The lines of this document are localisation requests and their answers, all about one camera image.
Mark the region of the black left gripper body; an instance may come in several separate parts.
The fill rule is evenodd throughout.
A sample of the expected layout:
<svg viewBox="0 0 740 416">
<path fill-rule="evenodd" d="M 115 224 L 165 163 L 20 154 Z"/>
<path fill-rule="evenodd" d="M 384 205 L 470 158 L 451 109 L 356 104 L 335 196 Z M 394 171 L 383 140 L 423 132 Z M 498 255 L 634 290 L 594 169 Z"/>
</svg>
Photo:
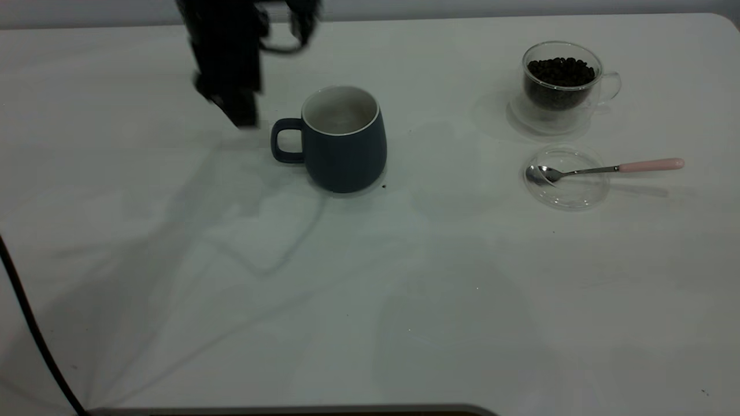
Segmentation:
<svg viewBox="0 0 740 416">
<path fill-rule="evenodd" d="M 224 93 L 261 92 L 261 39 L 267 33 L 254 1 L 177 1 L 197 63 L 196 75 L 224 79 Z"/>
</svg>

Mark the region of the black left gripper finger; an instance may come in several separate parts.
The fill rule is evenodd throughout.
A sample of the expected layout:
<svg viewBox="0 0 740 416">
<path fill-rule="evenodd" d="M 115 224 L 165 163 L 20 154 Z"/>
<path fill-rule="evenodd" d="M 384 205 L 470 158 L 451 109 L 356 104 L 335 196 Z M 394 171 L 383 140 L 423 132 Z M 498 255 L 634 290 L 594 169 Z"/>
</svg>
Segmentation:
<svg viewBox="0 0 740 416">
<path fill-rule="evenodd" d="M 256 93 L 251 90 L 232 90 L 223 93 L 223 112 L 239 129 L 259 126 Z"/>
<path fill-rule="evenodd" d="M 194 87 L 207 102 L 224 110 L 224 79 L 208 75 L 195 75 Z"/>
</svg>

